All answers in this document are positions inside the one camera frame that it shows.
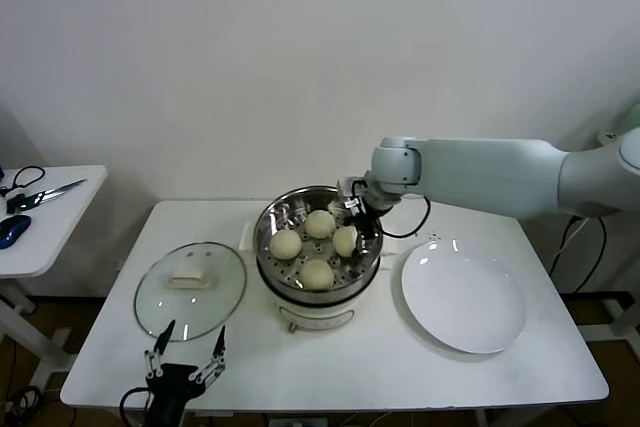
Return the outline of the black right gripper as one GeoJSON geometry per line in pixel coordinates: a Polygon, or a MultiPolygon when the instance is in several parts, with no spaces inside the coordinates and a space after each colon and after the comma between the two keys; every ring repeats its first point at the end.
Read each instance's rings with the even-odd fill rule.
{"type": "Polygon", "coordinates": [[[355,225],[358,234],[354,240],[352,261],[370,261],[373,252],[373,240],[380,228],[379,218],[383,212],[368,204],[359,204],[358,199],[346,199],[344,202],[343,226],[355,225]]]}

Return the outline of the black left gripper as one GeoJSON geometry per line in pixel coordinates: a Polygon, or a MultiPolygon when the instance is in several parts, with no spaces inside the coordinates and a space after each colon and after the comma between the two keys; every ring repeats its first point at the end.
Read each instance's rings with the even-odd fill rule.
{"type": "Polygon", "coordinates": [[[144,352],[146,383],[154,395],[201,396],[206,387],[203,382],[215,382],[226,370],[225,333],[223,325],[217,337],[211,357],[205,366],[161,363],[175,327],[171,320],[159,334],[152,350],[144,352]]]}

